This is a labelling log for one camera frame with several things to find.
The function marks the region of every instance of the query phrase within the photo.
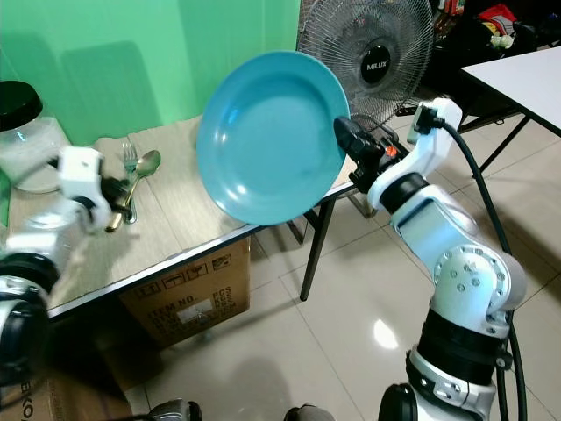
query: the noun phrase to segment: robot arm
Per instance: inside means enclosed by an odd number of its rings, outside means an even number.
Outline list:
[[[71,253],[110,220],[102,162],[94,149],[63,149],[58,164],[63,197],[6,241],[0,256],[0,386],[29,378],[38,368],[48,332],[47,296]]]
[[[506,314],[524,297],[525,275],[512,256],[485,242],[461,205],[425,181],[451,145],[446,131],[423,122],[428,112],[454,127],[461,119],[450,100],[422,104],[408,136],[415,143],[409,154],[350,120],[334,123],[337,142],[358,164],[351,179],[374,209],[392,215],[392,227],[435,285],[422,336],[407,356],[408,383],[387,390],[379,420],[487,421],[493,371],[511,360],[501,346]]]

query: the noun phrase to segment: spoon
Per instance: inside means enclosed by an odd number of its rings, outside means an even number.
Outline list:
[[[132,198],[132,193],[134,193],[135,188],[137,188],[138,182],[142,178],[154,174],[158,169],[158,167],[160,166],[160,163],[161,163],[161,155],[160,152],[156,150],[147,152],[140,157],[140,159],[137,162],[137,166],[135,168],[137,178],[134,179],[134,182],[132,183],[131,186],[131,190],[129,190],[127,195],[121,201],[120,203],[121,206],[124,207],[128,206]],[[113,219],[105,227],[105,231],[106,232],[116,231],[122,222],[123,222],[123,213],[114,212]]]

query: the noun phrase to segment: table leg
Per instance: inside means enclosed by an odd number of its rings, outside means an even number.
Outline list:
[[[316,220],[314,228],[314,239],[312,240],[312,248],[309,251],[308,265],[306,266],[306,274],[304,275],[304,282],[302,283],[302,290],[300,291],[300,300],[306,301],[308,299],[309,290],[312,288],[312,281],[316,273],[317,262],[319,261],[320,253],[322,252],[323,241],[325,234],[330,226],[331,214],[335,207],[336,198],[333,197],[322,203],[319,209],[319,215]]]
[[[472,130],[477,130],[481,127],[485,127],[486,125],[496,123],[497,121],[504,121],[505,118],[513,117],[518,114],[520,114],[520,112],[516,108],[512,107],[491,112],[485,116],[477,117],[475,120],[472,120],[469,123],[464,123],[464,121],[462,121],[460,127],[458,128],[458,132],[460,134],[468,133]]]
[[[354,195],[347,196],[347,198],[354,204],[354,207],[357,208],[357,211],[359,211],[365,219],[376,215],[376,210],[368,203],[366,195],[357,192]]]
[[[503,151],[503,149],[505,147],[508,146],[508,144],[512,141],[512,139],[515,138],[515,136],[520,132],[520,130],[522,130],[524,128],[524,126],[529,122],[530,118],[528,116],[524,116],[524,118],[520,121],[520,123],[518,123],[518,125],[516,125],[516,127],[512,130],[511,133],[508,134],[508,136],[502,141],[502,143],[499,145],[499,147],[497,147],[493,153],[491,153],[491,155],[489,156],[489,158],[486,159],[485,162],[483,162],[483,165],[481,165],[481,167],[479,167],[479,171],[483,172],[485,171],[485,169],[491,165],[491,162],[494,161],[494,159],[499,156],[499,153],[501,153]]]
[[[299,245],[304,244],[304,237],[306,236],[306,227],[302,230],[298,224],[300,221],[297,219],[292,219],[291,221],[287,222],[288,228],[292,232],[292,235],[295,236],[296,241]]]

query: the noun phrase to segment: cable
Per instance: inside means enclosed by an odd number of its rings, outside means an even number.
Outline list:
[[[483,203],[485,204],[487,213],[491,218],[491,222],[493,223],[493,227],[497,232],[497,237],[501,243],[501,248],[505,253],[512,254],[510,245],[508,244],[507,235],[502,227],[501,221],[499,220],[499,215],[497,214],[497,210],[494,207],[493,200],[489,195],[489,190],[485,184],[485,180],[483,179],[483,175],[479,171],[479,167],[477,162],[473,158],[472,151],[465,143],[464,139],[460,136],[458,131],[448,123],[446,123],[441,118],[433,118],[432,125],[436,128],[443,128],[445,129],[456,141],[460,150],[465,156],[467,163],[472,170],[473,177],[475,178],[475,182],[479,188],[479,192],[483,199]],[[504,341],[503,346],[506,349],[508,345],[508,340],[510,339],[510,347],[512,350],[513,361],[515,364],[515,378],[516,378],[516,393],[518,397],[518,420],[519,421],[526,421],[528,419],[528,404],[526,400],[526,383],[524,381],[524,372],[522,369],[522,356],[520,354],[520,347],[518,344],[518,338],[516,337],[515,327],[512,323],[513,320],[513,311],[509,311],[507,313],[507,321],[509,324],[509,334],[508,339]],[[499,410],[501,412],[501,419],[502,421],[508,421],[508,406],[507,406],[507,392],[505,388],[505,377],[504,377],[504,370],[498,369],[496,372],[497,377],[497,390],[498,390],[498,397],[499,397]]]

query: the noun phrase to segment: black jar lid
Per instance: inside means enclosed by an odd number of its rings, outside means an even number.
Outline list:
[[[29,123],[41,110],[43,104],[31,85],[19,81],[0,81],[0,132]]]

